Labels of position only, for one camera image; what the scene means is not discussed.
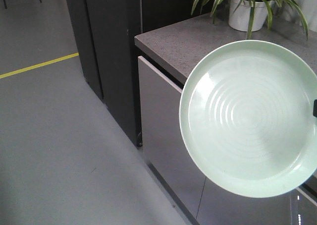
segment floor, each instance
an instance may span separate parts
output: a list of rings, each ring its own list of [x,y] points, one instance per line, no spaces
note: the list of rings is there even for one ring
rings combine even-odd
[[[65,0],[0,1],[0,225],[189,224],[89,88]]]

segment mint green plate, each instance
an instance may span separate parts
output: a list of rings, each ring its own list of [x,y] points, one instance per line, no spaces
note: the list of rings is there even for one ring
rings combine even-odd
[[[280,195],[317,168],[315,99],[317,77],[291,51],[264,41],[230,43],[188,77],[181,133],[195,164],[220,187]]]

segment floor marking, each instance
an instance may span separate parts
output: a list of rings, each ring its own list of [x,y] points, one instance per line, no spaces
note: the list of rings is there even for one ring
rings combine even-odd
[[[54,60],[45,61],[45,62],[40,63],[40,64],[36,64],[36,65],[32,65],[32,66],[29,66],[29,67],[26,67],[26,68],[22,68],[22,69],[19,69],[19,70],[11,71],[11,72],[8,72],[8,73],[0,75],[0,79],[6,78],[6,77],[9,77],[9,76],[12,76],[12,75],[16,75],[16,74],[19,74],[19,73],[22,73],[22,72],[25,72],[25,71],[28,71],[28,70],[33,70],[33,69],[36,69],[36,68],[39,68],[39,67],[42,67],[42,66],[45,66],[45,65],[50,65],[50,64],[62,61],[62,60],[70,59],[70,58],[73,58],[75,56],[79,56],[79,54],[78,53],[73,53],[73,54],[70,54],[70,55],[67,55],[67,56],[62,56],[60,58],[56,58]]]

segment cabinet door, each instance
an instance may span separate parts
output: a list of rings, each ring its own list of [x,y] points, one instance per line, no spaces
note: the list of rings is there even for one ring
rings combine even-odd
[[[143,152],[196,217],[205,176],[191,160],[178,123],[181,89],[139,57]]]
[[[201,225],[298,225],[292,218],[291,203],[291,193],[271,198],[247,198],[230,193],[207,179],[197,221]]]

